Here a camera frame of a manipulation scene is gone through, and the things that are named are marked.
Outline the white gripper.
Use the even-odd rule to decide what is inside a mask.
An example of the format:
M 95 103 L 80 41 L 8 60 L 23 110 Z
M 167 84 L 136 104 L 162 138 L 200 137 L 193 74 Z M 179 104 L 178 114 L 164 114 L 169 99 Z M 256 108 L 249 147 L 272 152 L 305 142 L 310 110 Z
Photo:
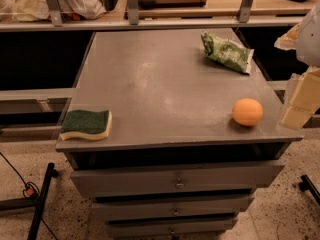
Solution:
M 285 127 L 302 128 L 320 108 L 320 2 L 301 24 L 279 37 L 274 47 L 285 51 L 296 49 L 297 59 L 310 66 L 302 75 L 293 74 L 289 79 L 280 119 Z

